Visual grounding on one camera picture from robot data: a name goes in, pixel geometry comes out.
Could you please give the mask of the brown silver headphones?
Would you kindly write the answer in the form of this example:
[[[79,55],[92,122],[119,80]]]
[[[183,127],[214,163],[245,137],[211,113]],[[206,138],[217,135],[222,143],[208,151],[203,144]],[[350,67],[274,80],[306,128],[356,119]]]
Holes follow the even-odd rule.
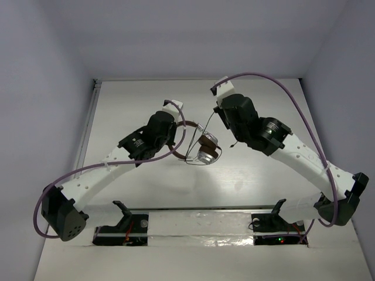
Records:
[[[186,126],[193,127],[202,133],[198,139],[200,148],[197,152],[197,160],[204,165],[210,165],[217,161],[219,159],[217,150],[222,152],[221,147],[218,145],[217,138],[212,133],[205,130],[201,124],[194,121],[186,121]]]

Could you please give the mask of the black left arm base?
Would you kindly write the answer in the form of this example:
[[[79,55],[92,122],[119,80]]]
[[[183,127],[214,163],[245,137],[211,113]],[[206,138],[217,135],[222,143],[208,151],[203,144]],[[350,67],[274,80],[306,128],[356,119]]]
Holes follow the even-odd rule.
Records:
[[[133,214],[122,202],[113,201],[122,212],[116,225],[95,228],[92,244],[95,246],[147,246],[148,213]]]

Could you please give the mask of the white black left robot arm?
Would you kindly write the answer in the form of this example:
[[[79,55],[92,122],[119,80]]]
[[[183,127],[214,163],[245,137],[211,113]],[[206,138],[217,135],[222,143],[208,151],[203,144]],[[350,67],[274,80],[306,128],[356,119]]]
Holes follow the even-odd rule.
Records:
[[[178,120],[178,112],[157,111],[145,126],[119,141],[101,163],[61,186],[45,188],[41,214],[57,237],[69,241],[78,236],[89,218],[83,210],[91,199],[121,175],[153,162],[165,145],[174,143]]]

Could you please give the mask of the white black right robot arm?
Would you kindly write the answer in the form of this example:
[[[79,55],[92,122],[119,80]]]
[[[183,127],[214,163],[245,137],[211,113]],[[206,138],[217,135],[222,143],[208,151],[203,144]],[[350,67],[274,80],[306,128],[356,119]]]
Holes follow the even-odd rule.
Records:
[[[324,166],[321,157],[288,126],[275,118],[258,116],[250,98],[234,93],[217,94],[216,99],[215,113],[238,142],[287,165],[319,190],[311,197],[280,200],[270,216],[275,229],[312,219],[337,226],[349,222],[369,181],[364,173],[351,174],[332,164]]]

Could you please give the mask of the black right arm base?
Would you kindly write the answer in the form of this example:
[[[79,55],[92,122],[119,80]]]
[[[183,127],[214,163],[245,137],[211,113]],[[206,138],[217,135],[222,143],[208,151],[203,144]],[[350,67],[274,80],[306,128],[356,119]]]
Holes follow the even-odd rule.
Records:
[[[307,245],[304,224],[289,224],[279,216],[280,209],[286,199],[279,200],[270,213],[255,213],[251,215],[248,229],[254,234],[255,246],[276,245]]]

